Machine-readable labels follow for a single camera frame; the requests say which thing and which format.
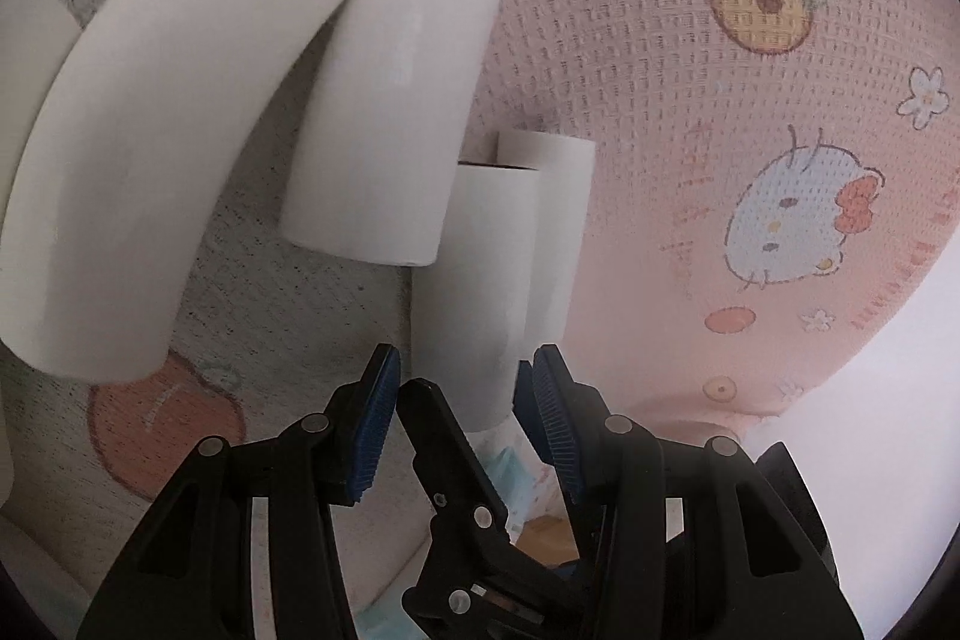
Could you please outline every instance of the white cylinder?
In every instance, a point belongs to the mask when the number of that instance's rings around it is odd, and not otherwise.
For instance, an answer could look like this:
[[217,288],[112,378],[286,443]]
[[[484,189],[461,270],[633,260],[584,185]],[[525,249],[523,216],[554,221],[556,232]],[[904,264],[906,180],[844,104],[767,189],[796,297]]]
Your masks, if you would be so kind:
[[500,0],[349,0],[301,128],[280,231],[344,258],[426,266]]
[[536,131],[501,131],[499,164],[541,172],[536,251],[524,336],[524,357],[560,342],[573,295],[573,280],[587,225],[596,145]]
[[158,370],[203,229],[342,0],[107,0],[37,116],[0,237],[0,338],[61,377]]
[[59,0],[0,0],[0,226],[37,113],[79,36]]
[[413,373],[443,389],[464,432],[510,414],[538,197],[539,172],[459,165],[437,263],[414,270]]

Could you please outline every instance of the white wall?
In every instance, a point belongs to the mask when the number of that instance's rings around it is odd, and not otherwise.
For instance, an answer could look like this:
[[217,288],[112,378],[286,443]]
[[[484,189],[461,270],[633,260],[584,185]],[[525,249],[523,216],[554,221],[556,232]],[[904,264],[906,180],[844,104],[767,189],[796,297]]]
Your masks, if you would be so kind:
[[750,432],[783,440],[832,541],[867,640],[904,614],[960,520],[960,238],[827,384]]

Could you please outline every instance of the cartoon cat face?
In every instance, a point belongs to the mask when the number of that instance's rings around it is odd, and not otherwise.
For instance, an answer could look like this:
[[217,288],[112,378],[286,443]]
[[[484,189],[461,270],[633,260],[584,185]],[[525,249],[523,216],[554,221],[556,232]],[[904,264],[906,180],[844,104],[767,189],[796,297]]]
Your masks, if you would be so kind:
[[853,153],[817,143],[771,162],[743,194],[727,229],[727,266],[748,285],[825,276],[843,263],[850,234],[872,223],[883,185]]

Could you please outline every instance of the pink fabric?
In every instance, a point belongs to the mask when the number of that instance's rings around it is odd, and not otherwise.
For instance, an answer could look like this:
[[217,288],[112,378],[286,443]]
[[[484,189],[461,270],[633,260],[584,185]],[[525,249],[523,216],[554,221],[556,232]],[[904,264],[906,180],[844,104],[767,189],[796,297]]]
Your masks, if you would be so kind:
[[584,379],[687,437],[781,413],[856,354],[957,222],[958,12],[505,0],[464,154],[504,126],[599,143],[565,340]]

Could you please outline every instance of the white flower print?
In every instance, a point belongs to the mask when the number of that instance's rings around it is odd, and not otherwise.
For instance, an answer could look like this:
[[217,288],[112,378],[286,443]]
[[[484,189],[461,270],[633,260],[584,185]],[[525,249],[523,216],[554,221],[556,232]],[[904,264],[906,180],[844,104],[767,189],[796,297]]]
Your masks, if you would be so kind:
[[830,324],[832,324],[836,318],[826,310],[818,310],[816,313],[810,314],[810,316],[800,316],[800,320],[803,321],[803,330],[805,332],[828,332],[830,330]]
[[933,121],[934,115],[942,115],[950,105],[950,97],[940,90],[944,86],[944,70],[935,68],[927,74],[922,68],[910,73],[910,90],[913,97],[896,107],[900,115],[913,116],[913,127],[923,131]]
[[776,389],[784,394],[784,402],[796,402],[803,396],[804,389],[792,380],[781,380],[776,384]]

